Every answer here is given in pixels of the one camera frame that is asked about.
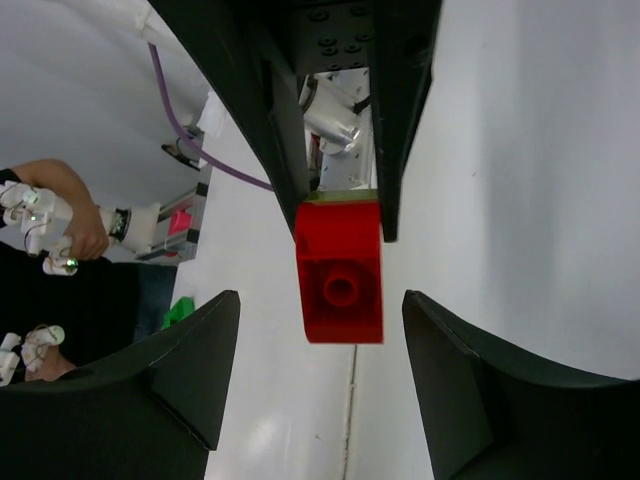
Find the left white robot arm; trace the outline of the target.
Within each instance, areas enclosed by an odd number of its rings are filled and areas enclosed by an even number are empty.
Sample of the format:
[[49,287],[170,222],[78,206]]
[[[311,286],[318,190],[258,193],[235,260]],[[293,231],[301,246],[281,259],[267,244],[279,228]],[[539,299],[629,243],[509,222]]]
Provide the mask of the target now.
[[311,191],[306,133],[373,160],[384,239],[432,82],[438,1],[156,1],[266,172],[288,224]]

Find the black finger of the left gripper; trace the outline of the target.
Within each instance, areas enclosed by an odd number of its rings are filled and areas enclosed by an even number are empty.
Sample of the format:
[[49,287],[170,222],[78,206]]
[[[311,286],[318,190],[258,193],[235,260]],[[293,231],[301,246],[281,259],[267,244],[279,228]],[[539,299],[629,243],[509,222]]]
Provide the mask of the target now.
[[263,167],[290,230],[310,193],[297,80],[268,29],[274,1],[153,1]]

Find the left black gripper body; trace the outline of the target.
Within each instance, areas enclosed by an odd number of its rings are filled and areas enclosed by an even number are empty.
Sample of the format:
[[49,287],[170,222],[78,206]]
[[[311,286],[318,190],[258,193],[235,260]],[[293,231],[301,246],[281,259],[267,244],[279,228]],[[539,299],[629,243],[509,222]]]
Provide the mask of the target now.
[[298,75],[368,66],[374,38],[369,1],[277,1],[269,28]]

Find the operator hand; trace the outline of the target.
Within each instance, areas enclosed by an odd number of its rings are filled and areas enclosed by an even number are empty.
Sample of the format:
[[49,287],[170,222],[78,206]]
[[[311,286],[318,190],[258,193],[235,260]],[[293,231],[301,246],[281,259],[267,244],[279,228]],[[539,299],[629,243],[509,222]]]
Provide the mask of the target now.
[[70,256],[79,261],[100,258],[109,247],[100,210],[81,177],[64,161],[40,159],[14,166],[11,170],[33,187],[54,192],[72,210],[65,235],[72,240]]

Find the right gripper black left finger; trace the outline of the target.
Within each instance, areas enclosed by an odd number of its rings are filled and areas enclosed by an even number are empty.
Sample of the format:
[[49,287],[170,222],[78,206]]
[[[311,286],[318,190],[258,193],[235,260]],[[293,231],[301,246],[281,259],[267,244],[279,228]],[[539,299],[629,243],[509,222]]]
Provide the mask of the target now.
[[201,479],[223,422],[241,302],[189,317],[53,382],[1,390],[4,479]]

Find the red rounded lego brick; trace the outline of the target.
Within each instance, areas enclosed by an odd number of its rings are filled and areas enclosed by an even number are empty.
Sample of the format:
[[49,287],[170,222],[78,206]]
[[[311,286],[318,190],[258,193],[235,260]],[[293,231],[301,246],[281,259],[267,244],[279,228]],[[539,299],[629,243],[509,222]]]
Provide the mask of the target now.
[[304,202],[294,241],[307,340],[383,343],[378,202]]

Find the lime green lego brick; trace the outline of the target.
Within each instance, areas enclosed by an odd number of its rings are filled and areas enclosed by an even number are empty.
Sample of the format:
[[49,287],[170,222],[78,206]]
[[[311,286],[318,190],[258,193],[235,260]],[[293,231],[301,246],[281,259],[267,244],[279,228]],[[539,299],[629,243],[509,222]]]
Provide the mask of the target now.
[[314,191],[305,199],[307,203],[376,202],[376,189],[353,189],[335,191]]

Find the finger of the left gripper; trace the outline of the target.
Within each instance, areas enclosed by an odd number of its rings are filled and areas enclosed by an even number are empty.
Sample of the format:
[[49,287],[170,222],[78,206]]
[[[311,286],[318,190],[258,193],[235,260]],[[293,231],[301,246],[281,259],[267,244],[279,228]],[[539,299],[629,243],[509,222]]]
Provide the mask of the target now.
[[442,3],[373,1],[369,47],[377,190],[384,240],[398,238],[402,182],[432,83]]

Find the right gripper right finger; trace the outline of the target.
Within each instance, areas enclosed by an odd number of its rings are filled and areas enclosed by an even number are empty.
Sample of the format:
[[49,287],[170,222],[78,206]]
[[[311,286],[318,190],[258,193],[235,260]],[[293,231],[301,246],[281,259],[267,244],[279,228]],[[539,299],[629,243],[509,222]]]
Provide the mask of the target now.
[[419,291],[402,316],[435,478],[638,478],[638,381],[543,358]]

